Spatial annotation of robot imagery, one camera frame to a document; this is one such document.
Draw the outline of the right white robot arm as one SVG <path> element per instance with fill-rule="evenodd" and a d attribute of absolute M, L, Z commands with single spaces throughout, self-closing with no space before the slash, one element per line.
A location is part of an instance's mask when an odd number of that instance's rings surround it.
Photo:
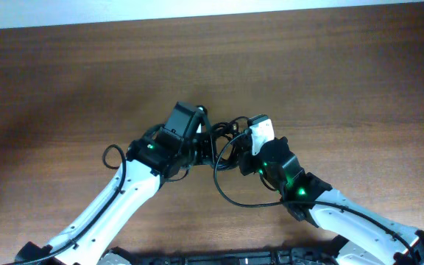
<path fill-rule="evenodd" d="M 286 138 L 240 143 L 241 173 L 257 173 L 296 220 L 335 233 L 338 264 L 424 264 L 424 230 L 372 212 L 306 172 Z"/>

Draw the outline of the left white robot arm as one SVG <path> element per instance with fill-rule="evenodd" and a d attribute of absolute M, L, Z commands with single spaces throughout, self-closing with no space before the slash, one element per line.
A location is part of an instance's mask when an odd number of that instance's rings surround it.
<path fill-rule="evenodd" d="M 94 201 L 62 232 L 39 247 L 22 247 L 15 264 L 97 264 L 130 217 L 179 171 L 210 161 L 201 142 L 210 128 L 202 105 L 178 102 L 167 121 L 148 129 L 126 151 Z"/>

